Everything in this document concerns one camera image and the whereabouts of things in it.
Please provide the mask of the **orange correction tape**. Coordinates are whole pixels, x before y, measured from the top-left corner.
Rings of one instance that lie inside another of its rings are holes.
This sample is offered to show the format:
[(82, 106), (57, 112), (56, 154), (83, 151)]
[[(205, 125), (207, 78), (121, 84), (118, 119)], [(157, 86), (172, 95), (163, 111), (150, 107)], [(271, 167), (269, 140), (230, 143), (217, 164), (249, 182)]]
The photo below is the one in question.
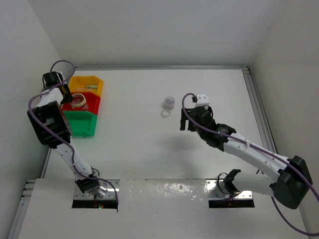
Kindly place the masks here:
[(93, 89), (92, 88), (87, 88), (87, 87), (77, 87), (76, 88), (76, 91), (79, 91), (79, 92), (86, 92), (86, 91), (92, 91)]

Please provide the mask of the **small white tape roll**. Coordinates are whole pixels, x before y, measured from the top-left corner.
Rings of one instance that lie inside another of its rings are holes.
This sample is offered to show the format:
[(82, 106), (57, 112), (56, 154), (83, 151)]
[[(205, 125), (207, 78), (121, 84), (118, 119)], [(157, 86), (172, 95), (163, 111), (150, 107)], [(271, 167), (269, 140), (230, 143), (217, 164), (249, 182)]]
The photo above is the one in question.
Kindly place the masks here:
[(171, 110), (170, 109), (163, 109), (161, 112), (161, 116), (166, 119), (171, 116)]

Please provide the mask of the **green correction tape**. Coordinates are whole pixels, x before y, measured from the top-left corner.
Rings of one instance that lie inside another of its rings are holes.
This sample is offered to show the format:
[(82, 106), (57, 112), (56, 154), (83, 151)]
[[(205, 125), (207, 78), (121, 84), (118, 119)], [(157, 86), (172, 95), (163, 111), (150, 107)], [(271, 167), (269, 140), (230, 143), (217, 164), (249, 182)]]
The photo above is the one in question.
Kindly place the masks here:
[(97, 89), (98, 85), (86, 85), (85, 87), (89, 89)]

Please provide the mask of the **wide grey tape roll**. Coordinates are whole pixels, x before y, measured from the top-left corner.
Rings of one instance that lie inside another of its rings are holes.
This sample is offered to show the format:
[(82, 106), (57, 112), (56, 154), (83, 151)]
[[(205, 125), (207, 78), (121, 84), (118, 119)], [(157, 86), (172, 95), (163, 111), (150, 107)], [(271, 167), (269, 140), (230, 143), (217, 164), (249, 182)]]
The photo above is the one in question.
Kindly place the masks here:
[(74, 98), (72, 102), (70, 103), (71, 107), (73, 108), (81, 108), (86, 105), (86, 99), (85, 98)]

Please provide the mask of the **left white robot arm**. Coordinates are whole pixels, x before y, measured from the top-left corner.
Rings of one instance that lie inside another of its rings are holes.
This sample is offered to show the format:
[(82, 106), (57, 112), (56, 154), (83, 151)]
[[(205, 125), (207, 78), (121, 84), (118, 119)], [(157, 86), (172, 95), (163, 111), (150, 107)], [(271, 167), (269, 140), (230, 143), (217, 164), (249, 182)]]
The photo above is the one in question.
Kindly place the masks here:
[(62, 72), (51, 71), (42, 76), (41, 94), (31, 98), (27, 116), (42, 145), (57, 152), (74, 175), (75, 183), (83, 194), (97, 197), (101, 184), (97, 171), (78, 153), (72, 143), (71, 126), (61, 105), (72, 100)]

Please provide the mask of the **patterned tape roll thin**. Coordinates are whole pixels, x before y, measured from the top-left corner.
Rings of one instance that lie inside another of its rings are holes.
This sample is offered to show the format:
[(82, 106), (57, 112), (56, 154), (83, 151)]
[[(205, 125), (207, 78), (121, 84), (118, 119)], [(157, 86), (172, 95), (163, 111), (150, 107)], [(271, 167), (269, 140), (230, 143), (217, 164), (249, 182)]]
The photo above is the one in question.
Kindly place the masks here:
[(74, 98), (85, 98), (85, 96), (84, 96), (83, 94), (81, 94), (81, 93), (75, 93), (75, 94), (72, 95), (72, 100), (73, 100)]

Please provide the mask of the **clear jar purple contents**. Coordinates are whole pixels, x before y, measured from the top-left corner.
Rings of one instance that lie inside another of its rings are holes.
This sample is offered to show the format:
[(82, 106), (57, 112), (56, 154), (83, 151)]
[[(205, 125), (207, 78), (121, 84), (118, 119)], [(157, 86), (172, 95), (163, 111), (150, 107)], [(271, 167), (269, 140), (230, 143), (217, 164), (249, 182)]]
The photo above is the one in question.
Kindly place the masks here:
[(174, 108), (174, 105), (175, 105), (175, 98), (174, 97), (168, 96), (164, 99), (163, 106), (165, 109), (171, 110)]

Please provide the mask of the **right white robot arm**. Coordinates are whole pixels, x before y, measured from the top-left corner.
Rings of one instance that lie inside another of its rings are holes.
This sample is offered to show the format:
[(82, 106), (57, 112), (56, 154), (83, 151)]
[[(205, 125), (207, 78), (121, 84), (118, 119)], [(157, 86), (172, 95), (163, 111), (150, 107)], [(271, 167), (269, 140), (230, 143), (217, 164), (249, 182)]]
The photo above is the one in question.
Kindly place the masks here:
[(288, 158), (251, 143), (226, 124), (216, 123), (210, 106), (181, 109), (180, 130), (197, 132), (210, 147), (234, 155), (263, 172), (262, 176), (233, 169), (223, 180), (227, 194), (254, 191), (296, 209), (313, 184), (304, 159)]

